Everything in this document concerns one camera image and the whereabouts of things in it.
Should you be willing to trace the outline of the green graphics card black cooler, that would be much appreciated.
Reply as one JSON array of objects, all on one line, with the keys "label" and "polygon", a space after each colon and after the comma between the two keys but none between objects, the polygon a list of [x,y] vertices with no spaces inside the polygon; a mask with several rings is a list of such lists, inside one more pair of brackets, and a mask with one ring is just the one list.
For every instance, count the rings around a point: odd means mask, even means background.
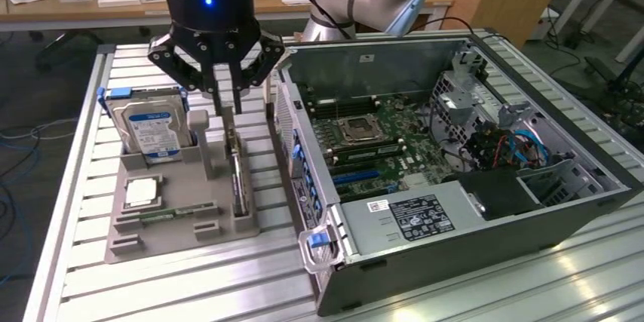
[{"label": "green graphics card black cooler", "polygon": [[235,118],[231,106],[225,106],[222,108],[222,120],[227,143],[226,154],[233,170],[233,210],[235,217],[242,217],[249,215],[247,188],[243,168],[243,143],[239,133],[237,132]]}]

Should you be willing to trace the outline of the hard disk with blue caddy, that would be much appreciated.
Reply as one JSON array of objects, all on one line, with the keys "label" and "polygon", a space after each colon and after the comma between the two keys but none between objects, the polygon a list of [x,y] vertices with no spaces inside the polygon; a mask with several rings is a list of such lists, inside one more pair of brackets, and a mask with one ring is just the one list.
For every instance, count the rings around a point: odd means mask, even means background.
[{"label": "hard disk with blue caddy", "polygon": [[181,159],[182,149],[194,145],[185,88],[99,87],[97,100],[118,129],[126,154],[141,153],[147,164]]}]

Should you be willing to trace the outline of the CPU socket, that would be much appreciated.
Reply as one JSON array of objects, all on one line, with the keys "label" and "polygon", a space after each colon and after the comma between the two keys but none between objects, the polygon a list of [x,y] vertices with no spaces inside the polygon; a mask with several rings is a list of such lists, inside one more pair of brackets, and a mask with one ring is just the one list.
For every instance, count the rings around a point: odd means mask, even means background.
[{"label": "CPU socket", "polygon": [[343,139],[350,145],[385,140],[381,124],[371,114],[341,118],[338,126]]}]

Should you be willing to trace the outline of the black chair base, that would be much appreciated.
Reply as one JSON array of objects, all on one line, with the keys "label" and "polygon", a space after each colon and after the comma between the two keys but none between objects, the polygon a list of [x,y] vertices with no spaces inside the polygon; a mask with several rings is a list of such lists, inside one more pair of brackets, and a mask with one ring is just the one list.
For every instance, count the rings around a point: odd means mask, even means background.
[{"label": "black chair base", "polygon": [[39,74],[93,61],[106,44],[114,41],[139,43],[153,36],[150,26],[61,30],[37,53],[34,66]]}]

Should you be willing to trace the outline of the long black expansion slot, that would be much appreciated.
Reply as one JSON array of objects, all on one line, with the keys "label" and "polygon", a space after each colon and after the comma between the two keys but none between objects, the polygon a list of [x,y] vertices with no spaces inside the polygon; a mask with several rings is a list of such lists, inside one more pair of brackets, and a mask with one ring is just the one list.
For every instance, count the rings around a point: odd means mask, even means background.
[{"label": "long black expansion slot", "polygon": [[362,163],[346,164],[342,166],[334,166],[330,168],[330,173],[333,176],[345,175],[350,173],[359,173],[363,171],[374,170],[377,163],[374,161],[366,161]]}]

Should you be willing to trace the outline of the silver CPU chip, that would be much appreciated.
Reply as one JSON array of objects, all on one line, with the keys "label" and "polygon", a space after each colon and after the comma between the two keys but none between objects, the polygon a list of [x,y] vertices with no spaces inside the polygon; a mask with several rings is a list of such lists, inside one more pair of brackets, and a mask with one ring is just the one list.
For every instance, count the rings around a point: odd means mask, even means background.
[{"label": "silver CPU chip", "polygon": [[158,195],[158,181],[155,179],[131,180],[126,188],[126,208],[135,208],[153,204]]}]

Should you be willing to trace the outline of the green motherboard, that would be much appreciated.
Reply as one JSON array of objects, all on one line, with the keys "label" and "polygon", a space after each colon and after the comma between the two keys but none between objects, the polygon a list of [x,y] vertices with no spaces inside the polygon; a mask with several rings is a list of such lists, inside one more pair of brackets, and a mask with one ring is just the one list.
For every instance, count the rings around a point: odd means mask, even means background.
[{"label": "green motherboard", "polygon": [[374,161],[377,163],[375,170],[381,172],[381,176],[375,179],[339,186],[334,184],[343,202],[407,191],[418,186],[435,185],[450,180],[455,174],[467,170],[470,162],[466,160],[466,157],[457,152],[446,150],[450,141],[447,139],[434,139],[430,133],[429,106],[419,104],[407,94],[373,95],[378,97],[377,105],[379,110],[370,114],[378,119],[385,132],[385,140],[357,144],[365,145],[399,140],[406,143],[407,150],[399,155],[386,158],[337,164],[331,160],[331,149],[355,145],[350,145],[343,139],[338,126],[339,117],[321,119],[311,115],[309,102],[330,98],[322,97],[309,85],[303,84],[298,89],[329,171],[334,166]]}]

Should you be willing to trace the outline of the blue expansion slot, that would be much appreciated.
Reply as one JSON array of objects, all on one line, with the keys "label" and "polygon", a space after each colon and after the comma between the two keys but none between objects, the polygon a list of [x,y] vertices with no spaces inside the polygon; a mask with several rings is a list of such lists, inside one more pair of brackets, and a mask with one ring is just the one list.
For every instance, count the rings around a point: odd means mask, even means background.
[{"label": "blue expansion slot", "polygon": [[353,173],[346,173],[333,177],[335,185],[345,185],[354,182],[362,182],[369,179],[375,179],[381,176],[378,170],[362,170]]}]

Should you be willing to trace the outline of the green RAM stick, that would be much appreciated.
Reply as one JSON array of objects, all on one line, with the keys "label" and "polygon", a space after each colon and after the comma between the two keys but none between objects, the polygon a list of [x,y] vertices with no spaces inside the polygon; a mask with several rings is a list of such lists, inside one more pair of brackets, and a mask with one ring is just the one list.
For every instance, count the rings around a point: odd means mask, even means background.
[{"label": "green RAM stick", "polygon": [[182,219],[194,216],[195,211],[206,208],[206,204],[197,204],[189,207],[178,207],[165,210],[153,211],[141,215],[139,219],[145,224],[165,222],[174,219]]}]

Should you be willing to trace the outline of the silver perforated drive cage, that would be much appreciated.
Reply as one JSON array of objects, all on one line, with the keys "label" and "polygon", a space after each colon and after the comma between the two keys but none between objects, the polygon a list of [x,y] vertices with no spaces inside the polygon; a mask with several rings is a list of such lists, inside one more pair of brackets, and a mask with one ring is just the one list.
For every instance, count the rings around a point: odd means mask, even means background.
[{"label": "silver perforated drive cage", "polygon": [[434,88],[438,107],[447,112],[453,126],[474,128],[482,122],[499,123],[502,100],[482,79],[487,60],[475,51],[459,51],[451,61],[453,68],[442,73]]}]

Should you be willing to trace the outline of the grey parts rack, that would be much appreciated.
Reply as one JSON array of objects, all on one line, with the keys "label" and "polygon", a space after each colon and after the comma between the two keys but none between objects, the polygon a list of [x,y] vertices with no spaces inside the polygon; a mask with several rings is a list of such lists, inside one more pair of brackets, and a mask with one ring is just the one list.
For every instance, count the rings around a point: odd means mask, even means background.
[{"label": "grey parts rack", "polygon": [[[122,155],[114,192],[105,262],[114,264],[174,253],[197,247],[237,241],[259,235],[247,142],[243,143],[243,168],[249,215],[235,217],[233,210],[233,170],[226,154],[226,137],[209,141],[207,113],[191,111],[187,126],[197,144],[183,148],[178,161],[147,164],[142,154]],[[158,195],[153,204],[126,208],[126,188],[131,180],[155,179]],[[194,216],[145,224],[141,215],[153,211],[206,204]]]}]

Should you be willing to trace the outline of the grey power supply unit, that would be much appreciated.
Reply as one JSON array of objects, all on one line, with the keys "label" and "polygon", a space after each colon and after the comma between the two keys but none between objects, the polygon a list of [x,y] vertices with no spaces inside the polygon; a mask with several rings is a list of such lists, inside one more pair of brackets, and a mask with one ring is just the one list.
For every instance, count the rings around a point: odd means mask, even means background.
[{"label": "grey power supply unit", "polygon": [[341,205],[343,226],[363,256],[453,237],[485,225],[458,181],[382,195]]}]

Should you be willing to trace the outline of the small white box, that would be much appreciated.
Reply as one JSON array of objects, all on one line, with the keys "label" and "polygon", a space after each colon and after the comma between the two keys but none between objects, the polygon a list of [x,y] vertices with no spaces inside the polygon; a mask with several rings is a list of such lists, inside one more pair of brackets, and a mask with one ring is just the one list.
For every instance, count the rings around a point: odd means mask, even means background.
[{"label": "small white box", "polygon": [[541,15],[541,19],[538,21],[538,25],[535,30],[531,34],[531,40],[543,40],[549,32],[553,30],[553,27],[559,20],[559,13],[551,8],[547,7]]}]

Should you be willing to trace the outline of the open black PC case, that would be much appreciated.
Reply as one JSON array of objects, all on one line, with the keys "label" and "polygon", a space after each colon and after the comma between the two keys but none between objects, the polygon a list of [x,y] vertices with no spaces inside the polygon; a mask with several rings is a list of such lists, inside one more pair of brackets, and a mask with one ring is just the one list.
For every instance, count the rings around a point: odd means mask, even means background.
[{"label": "open black PC case", "polygon": [[[459,51],[487,60],[482,79],[503,102],[499,123],[453,126],[434,88]],[[644,156],[619,136],[601,138],[606,125],[574,95],[505,40],[438,31],[394,38],[374,34],[349,41],[289,41],[273,78],[274,142],[291,203],[305,268],[322,316],[355,311],[399,293],[557,247],[599,217],[644,192]],[[325,98],[407,94],[429,106],[434,139],[470,162],[458,181],[486,223],[453,237],[361,255],[343,226],[341,200],[299,92]],[[543,206],[518,171],[574,160],[606,191]],[[327,246],[307,238],[326,232]]]}]

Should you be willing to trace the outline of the silver disk bay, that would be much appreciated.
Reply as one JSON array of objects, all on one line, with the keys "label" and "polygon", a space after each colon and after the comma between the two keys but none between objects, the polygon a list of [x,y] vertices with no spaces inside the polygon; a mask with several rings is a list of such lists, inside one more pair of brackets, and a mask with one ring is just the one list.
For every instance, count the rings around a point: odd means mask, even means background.
[{"label": "silver disk bay", "polygon": [[546,207],[593,197],[606,191],[598,179],[574,160],[565,160],[550,167],[525,168],[518,171],[518,175]]}]

